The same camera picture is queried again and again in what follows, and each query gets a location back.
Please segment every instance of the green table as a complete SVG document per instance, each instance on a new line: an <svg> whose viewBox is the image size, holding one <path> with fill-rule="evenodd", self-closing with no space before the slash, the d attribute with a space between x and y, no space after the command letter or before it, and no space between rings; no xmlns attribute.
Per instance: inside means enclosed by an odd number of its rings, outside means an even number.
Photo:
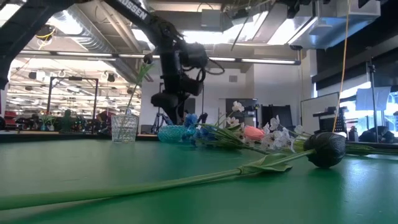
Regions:
<svg viewBox="0 0 398 224"><path fill-rule="evenodd" d="M233 169L261 157L159 142L0 144L0 195L157 182ZM347 156L330 170L306 158L291 164L283 174L2 211L0 223L397 223L397 157Z"/></svg>

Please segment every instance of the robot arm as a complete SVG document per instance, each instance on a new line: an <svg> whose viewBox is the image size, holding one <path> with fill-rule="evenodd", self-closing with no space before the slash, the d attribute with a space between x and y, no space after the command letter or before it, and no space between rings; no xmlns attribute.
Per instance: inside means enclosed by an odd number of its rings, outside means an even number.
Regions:
<svg viewBox="0 0 398 224"><path fill-rule="evenodd" d="M0 29L0 89L4 89L8 82L7 74L12 60L48 19L75 3L88 1L90 0L28 0L21 6ZM134 0L104 1L142 29L157 47L165 90L154 95L151 103L161 107L174 124L180 124L184 101L189 94L197 96L203 89L208 61L205 48L200 44L187 44L170 22L147 12ZM196 79L191 79L183 67L199 68L201 74Z"/></svg>

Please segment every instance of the blue bowl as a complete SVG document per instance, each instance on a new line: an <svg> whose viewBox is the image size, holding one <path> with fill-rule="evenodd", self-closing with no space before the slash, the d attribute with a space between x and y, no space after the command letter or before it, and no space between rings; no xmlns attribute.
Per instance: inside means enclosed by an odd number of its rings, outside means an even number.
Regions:
<svg viewBox="0 0 398 224"><path fill-rule="evenodd" d="M159 128L157 137L161 142L176 143L180 142L187 128L180 125L162 126Z"/></svg>

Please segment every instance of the pink object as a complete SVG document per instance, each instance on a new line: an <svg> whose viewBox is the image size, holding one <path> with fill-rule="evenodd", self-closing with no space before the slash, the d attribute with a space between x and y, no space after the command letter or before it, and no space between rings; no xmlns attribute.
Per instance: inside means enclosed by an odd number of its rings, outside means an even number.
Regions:
<svg viewBox="0 0 398 224"><path fill-rule="evenodd" d="M247 126L244 129L244 136L252 141L261 141L265 132L253 126Z"/></svg>

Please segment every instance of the desk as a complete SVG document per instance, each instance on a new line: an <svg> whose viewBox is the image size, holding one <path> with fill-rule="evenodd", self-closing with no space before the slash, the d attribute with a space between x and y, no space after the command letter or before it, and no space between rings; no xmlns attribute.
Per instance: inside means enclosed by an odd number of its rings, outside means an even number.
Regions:
<svg viewBox="0 0 398 224"><path fill-rule="evenodd" d="M0 196L99 189L233 169L262 155L161 142L0 144ZM0 212L0 223L396 223L398 157L306 158L279 174Z"/></svg>

